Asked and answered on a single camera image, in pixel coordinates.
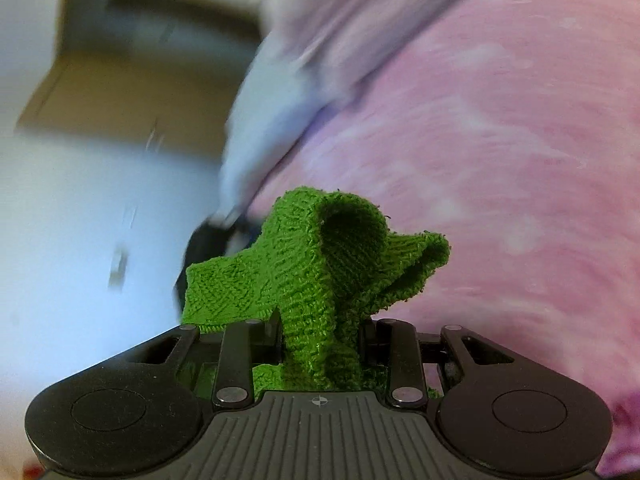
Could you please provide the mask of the green knitted sweater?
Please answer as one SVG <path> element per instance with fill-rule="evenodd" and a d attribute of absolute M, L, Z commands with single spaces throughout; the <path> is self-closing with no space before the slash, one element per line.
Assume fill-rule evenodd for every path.
<path fill-rule="evenodd" d="M 420 294 L 449 255 L 442 234 L 395 233 L 360 196 L 296 188 L 274 202 L 252 246 L 188 267 L 182 319 L 216 333 L 278 311 L 284 360 L 255 367 L 257 392 L 380 393 L 386 368 L 361 365 L 359 325 Z"/>

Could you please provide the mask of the grey lilac folded quilt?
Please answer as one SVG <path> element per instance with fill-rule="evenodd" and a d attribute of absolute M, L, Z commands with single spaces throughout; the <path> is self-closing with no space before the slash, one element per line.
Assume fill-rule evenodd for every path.
<path fill-rule="evenodd" d="M 242 216 L 326 107 L 359 100 L 397 51 L 458 0 L 258 0 L 262 43 L 226 123 L 216 220 Z"/>

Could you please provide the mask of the pink floral bed blanket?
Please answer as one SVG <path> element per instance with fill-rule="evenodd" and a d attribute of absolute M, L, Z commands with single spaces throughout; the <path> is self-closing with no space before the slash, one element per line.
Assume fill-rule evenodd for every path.
<path fill-rule="evenodd" d="M 355 193 L 449 262 L 394 318 L 459 324 L 593 389 L 639 467 L 639 0 L 463 0 L 255 198 Z"/>

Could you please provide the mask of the wooden bedside furniture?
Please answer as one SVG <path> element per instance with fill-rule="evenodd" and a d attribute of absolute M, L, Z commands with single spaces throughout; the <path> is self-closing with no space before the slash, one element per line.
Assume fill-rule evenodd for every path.
<path fill-rule="evenodd" d="M 221 158 L 259 44 L 256 13 L 231 0 L 58 0 L 53 62 L 17 128 Z"/>

